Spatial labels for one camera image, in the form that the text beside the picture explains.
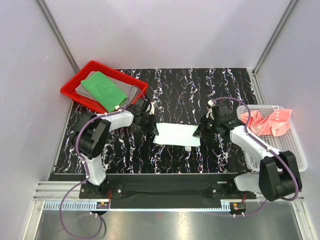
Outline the white cloth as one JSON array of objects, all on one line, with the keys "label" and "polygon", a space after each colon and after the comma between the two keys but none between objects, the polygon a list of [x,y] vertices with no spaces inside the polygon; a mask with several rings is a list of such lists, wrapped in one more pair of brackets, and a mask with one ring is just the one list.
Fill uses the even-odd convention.
[{"label": "white cloth", "polygon": [[185,147],[187,150],[201,146],[200,138],[193,136],[197,125],[157,123],[156,127],[158,135],[154,137],[154,144]]}]

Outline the green towel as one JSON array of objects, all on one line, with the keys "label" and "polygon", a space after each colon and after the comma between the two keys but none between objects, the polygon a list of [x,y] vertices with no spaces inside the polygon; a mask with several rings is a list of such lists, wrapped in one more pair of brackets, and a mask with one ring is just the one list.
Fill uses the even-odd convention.
[{"label": "green towel", "polygon": [[82,80],[81,85],[107,112],[115,111],[116,106],[121,106],[128,99],[126,93],[100,71]]}]

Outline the pink cloth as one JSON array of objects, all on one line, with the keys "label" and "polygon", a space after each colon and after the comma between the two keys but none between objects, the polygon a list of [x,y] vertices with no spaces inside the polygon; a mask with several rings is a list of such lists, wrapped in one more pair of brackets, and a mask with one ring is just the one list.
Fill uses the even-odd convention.
[{"label": "pink cloth", "polygon": [[242,113],[240,119],[246,123],[248,128],[257,136],[273,135],[280,137],[288,132],[291,128],[289,120],[292,115],[291,109],[278,109],[273,113],[263,117],[258,110]]}]

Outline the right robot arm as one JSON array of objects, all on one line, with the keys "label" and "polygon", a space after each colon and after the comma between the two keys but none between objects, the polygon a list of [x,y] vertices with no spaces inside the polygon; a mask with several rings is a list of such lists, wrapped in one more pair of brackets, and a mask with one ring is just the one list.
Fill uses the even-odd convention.
[{"label": "right robot arm", "polygon": [[225,104],[207,104],[208,112],[193,133],[196,138],[213,138],[220,135],[242,148],[258,162],[257,173],[237,175],[227,185],[228,195],[239,198],[244,192],[259,193],[270,202],[278,199],[293,201],[302,190],[296,156],[281,151],[256,136],[241,120],[229,113]]}]

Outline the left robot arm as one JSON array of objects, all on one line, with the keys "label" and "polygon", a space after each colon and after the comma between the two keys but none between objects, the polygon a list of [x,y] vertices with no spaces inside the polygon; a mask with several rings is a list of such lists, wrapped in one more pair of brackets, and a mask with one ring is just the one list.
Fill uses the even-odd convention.
[{"label": "left robot arm", "polygon": [[103,198],[111,192],[102,163],[102,153],[109,132],[134,124],[143,132],[157,136],[159,132],[155,122],[156,106],[156,102],[139,98],[134,104],[111,113],[94,114],[87,111],[83,114],[71,138],[85,170],[85,180],[82,181],[84,191],[97,198]]}]

